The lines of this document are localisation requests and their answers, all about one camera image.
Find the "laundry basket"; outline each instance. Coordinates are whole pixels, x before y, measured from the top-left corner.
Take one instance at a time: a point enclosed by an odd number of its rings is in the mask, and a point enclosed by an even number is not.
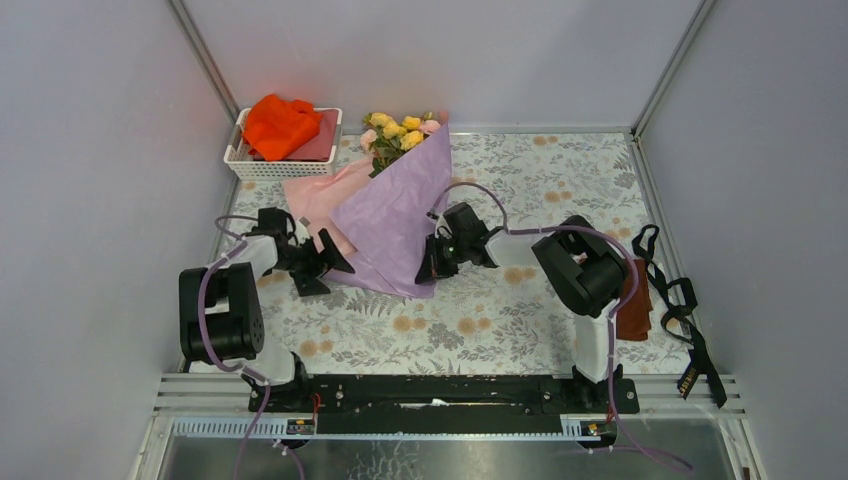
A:
[[[342,135],[342,110],[340,108],[316,108],[316,112],[324,110],[336,110],[339,118],[336,123],[336,135],[333,139],[333,148],[330,150],[330,158],[326,162],[291,162],[287,160],[279,162],[257,162],[248,152],[248,145],[242,138],[242,129],[247,120],[249,108],[245,108],[239,114],[230,143],[224,152],[224,163],[227,164],[242,180],[281,180],[287,177],[307,177],[312,175],[332,175],[336,173],[336,152],[338,151],[339,138]]]

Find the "brown leather pouch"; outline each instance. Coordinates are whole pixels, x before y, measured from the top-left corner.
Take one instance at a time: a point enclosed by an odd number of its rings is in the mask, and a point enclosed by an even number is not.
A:
[[[639,288],[636,290],[636,295],[616,313],[616,338],[644,342],[648,339],[648,330],[651,329],[650,312],[653,306],[648,274],[645,272],[645,261],[641,258],[636,259],[636,269],[639,271]],[[633,279],[628,276],[624,281],[623,294],[630,290],[632,284]]]

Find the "plastic basket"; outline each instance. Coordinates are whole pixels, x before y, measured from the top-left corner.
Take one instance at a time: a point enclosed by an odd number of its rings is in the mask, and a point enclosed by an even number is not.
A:
[[[342,110],[340,108],[316,108],[316,112],[324,110],[337,110],[339,112],[336,124],[336,135],[333,139],[333,148],[330,150],[330,158],[326,162],[256,162],[248,153],[250,145],[242,139],[242,128],[247,119],[249,108],[245,108],[239,114],[230,143],[224,152],[224,163],[227,164],[242,180],[280,180],[287,177],[307,177],[312,175],[332,175],[336,173],[336,152],[339,147],[339,138],[342,135]]]

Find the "pink flower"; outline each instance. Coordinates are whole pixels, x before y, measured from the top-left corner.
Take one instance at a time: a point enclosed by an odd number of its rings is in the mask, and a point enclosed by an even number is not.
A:
[[[371,144],[374,143],[374,140],[377,140],[377,132],[374,129],[368,130],[363,133],[361,137],[359,137],[359,145],[362,146],[362,149],[366,152],[370,151]]]
[[[435,120],[427,120],[426,122],[422,123],[420,127],[418,127],[418,130],[420,130],[421,133],[425,135],[432,135],[436,133],[436,130],[438,130],[441,126],[442,125]]]

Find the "gray floor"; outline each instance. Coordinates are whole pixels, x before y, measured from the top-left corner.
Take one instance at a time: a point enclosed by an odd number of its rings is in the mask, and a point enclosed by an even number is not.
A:
[[[695,465],[689,478],[733,478],[721,433],[708,420],[628,421],[645,446],[669,450]],[[162,479],[232,478],[239,441],[175,437]],[[634,453],[589,456],[575,443],[533,441],[314,441],[297,450],[314,479],[678,479]],[[267,440],[251,441],[241,480],[297,479],[291,458]]]

